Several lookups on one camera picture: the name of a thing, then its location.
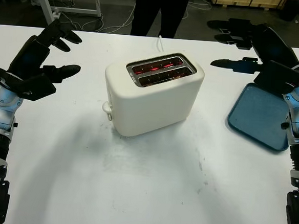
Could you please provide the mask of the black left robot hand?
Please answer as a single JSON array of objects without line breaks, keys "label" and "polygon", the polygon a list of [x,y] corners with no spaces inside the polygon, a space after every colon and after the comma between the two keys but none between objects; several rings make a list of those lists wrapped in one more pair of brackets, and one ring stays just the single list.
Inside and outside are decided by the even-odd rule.
[{"label": "black left robot hand", "polygon": [[36,75],[45,74],[52,83],[61,83],[65,78],[79,73],[78,65],[64,65],[57,68],[52,65],[42,65],[50,53],[49,47],[55,46],[63,52],[69,52],[69,46],[63,39],[79,44],[82,39],[72,31],[69,24],[58,20],[49,24],[39,35],[31,36],[12,60],[7,72],[26,80]]}]

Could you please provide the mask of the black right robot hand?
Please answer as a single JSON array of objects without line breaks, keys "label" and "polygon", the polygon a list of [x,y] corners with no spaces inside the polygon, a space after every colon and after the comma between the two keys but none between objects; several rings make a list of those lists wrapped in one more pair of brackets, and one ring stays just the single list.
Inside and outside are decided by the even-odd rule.
[{"label": "black right robot hand", "polygon": [[275,61],[288,68],[299,63],[294,51],[280,36],[266,24],[254,25],[250,20],[229,18],[228,20],[210,20],[207,26],[220,31],[215,35],[215,40],[228,45],[236,45],[240,50],[254,49],[262,64],[257,58],[245,57],[234,61],[219,59],[211,65],[231,69],[234,72],[254,74],[261,72],[269,61]]}]

